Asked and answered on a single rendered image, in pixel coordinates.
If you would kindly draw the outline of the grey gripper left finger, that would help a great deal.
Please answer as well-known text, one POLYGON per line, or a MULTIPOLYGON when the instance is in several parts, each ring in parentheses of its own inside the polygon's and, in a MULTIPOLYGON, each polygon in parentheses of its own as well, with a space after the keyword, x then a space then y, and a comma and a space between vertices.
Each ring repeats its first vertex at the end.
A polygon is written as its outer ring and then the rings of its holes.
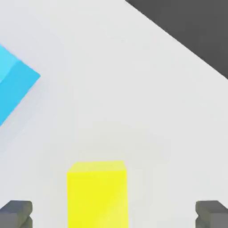
POLYGON ((0 228, 33 228, 31 201, 11 200, 0 209, 0 228))

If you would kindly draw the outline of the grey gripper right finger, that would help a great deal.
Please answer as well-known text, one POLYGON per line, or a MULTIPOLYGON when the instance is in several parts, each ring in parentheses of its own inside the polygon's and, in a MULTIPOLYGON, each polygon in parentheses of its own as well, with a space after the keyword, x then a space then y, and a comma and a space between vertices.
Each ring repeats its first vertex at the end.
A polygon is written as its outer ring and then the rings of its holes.
POLYGON ((195 228, 228 228, 228 208, 219 201, 197 201, 195 211, 195 228))

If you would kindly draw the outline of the small yellow cube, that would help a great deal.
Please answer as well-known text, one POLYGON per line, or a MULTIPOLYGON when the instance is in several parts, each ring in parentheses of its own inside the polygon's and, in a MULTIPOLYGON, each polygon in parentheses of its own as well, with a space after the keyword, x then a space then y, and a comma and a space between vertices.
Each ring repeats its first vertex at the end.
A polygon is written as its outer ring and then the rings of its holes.
POLYGON ((67 171, 68 228, 129 228, 123 161, 76 162, 67 171))

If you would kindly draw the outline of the large blue box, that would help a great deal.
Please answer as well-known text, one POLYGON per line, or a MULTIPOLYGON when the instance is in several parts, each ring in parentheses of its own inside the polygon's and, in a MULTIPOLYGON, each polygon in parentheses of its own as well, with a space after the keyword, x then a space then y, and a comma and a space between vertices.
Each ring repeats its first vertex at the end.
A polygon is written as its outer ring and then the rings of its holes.
POLYGON ((0 45, 0 126, 39 78, 39 73, 0 45))

